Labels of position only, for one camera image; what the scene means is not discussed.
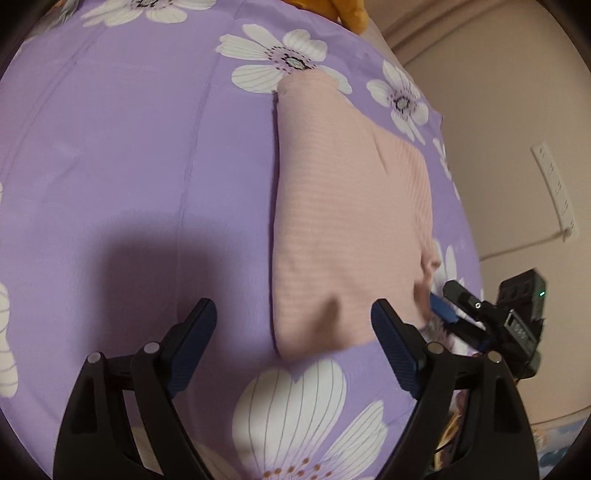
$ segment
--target wall outlet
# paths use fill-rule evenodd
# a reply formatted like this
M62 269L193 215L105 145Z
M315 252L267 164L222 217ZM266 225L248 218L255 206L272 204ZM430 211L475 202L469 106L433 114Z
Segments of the wall outlet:
M544 141L531 147L531 152L534 154L548 191L554 202L556 215L560 223L560 229L563 234L563 241L572 240L579 236L579 229L574 217L573 204L570 201L569 194L566 191L566 185L560 176L558 166L554 161L552 152Z

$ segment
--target black bracket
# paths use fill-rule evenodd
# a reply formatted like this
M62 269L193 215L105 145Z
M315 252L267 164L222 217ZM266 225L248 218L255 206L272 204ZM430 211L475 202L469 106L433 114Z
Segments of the black bracket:
M54 480L213 480L172 405L193 375L216 326L216 308L201 299L161 343L135 355L88 356L57 439ZM123 390L134 390L142 422L164 476L142 466Z
M527 416L500 354L457 356L439 343L426 344L386 300L373 305L371 317L398 382L417 400L378 480L538 480ZM215 305L202 299L161 343L112 359L90 354L61 424L54 480L213 480L171 401L187 387L215 326ZM431 460L459 389L470 395L453 462L433 472ZM163 475L142 466L123 390L135 391Z
M386 300L372 308L372 326L400 386L417 405L381 480L538 480L530 425L513 376L497 352L453 355L427 344ZM454 390L469 390L452 463L431 471Z
M499 352L515 378L531 378L537 373L541 361L537 348L543 329L543 320L531 320L531 312L535 310L541 315L543 308L543 302L539 301L537 295L535 308L532 307L531 298L529 303L526 299L525 307L521 305L520 308L520 311L529 313L529 321L525 321L511 305L493 305L480 300L455 280L444 285L443 295L484 326L482 329L457 317L447 303L432 295L431 309L441 317L446 331L458 336L481 353L491 350Z

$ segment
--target pink cloth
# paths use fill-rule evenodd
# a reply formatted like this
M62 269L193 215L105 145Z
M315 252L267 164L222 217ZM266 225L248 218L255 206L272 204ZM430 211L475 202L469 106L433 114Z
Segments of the pink cloth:
M320 70L287 75L278 97L279 353L294 359L375 340L369 312L379 298L425 326L439 258L422 154L348 104Z

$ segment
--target bed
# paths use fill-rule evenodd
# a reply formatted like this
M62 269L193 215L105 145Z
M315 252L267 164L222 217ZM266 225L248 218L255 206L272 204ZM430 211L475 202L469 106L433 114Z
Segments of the bed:
M441 116L402 70L390 88L413 111L367 87L392 57L277 0L87 0L23 45L0 82L0 408L44 471L85 357L133 352L209 297L218 328L175 405L215 478L378 473L414 400L377 343L275 353L273 91L292 69L322 68L414 144L442 260L434 289L457 279L482 297ZM287 424L291 442L275 427Z

